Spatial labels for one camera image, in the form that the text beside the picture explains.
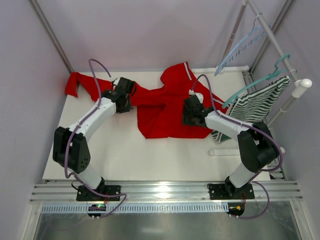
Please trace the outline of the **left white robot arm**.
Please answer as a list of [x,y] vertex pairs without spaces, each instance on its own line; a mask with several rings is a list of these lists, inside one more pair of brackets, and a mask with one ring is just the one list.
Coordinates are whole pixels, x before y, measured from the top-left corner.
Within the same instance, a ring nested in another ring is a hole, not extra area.
[[108,193],[105,180],[91,166],[88,142],[100,126],[115,114],[127,113],[132,109],[130,97],[136,90],[136,83],[119,77],[112,81],[111,89],[98,91],[93,107],[69,127],[59,126],[54,132],[53,161],[64,169],[66,179],[74,177],[81,183],[78,197],[99,201],[105,198],[119,198],[122,193]]

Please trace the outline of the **red trousers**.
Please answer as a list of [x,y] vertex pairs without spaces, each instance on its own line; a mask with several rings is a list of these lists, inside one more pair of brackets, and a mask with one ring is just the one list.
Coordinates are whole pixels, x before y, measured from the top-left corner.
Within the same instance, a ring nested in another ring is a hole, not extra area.
[[197,81],[187,62],[168,67],[160,81],[161,88],[149,90],[136,85],[131,93],[130,102],[137,109],[137,126],[141,134],[147,139],[206,138],[211,129],[183,124],[184,100],[193,89],[203,95],[204,107],[215,106],[225,113],[224,101]]

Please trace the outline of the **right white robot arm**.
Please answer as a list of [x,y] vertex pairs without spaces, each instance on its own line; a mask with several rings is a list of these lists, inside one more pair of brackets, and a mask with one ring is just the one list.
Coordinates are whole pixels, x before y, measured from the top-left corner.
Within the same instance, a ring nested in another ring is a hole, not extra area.
[[243,122],[213,106],[205,108],[197,95],[184,100],[182,122],[218,131],[238,143],[241,163],[224,183],[207,185],[211,200],[254,199],[250,182],[264,171],[265,166],[282,156],[280,147],[265,123]]

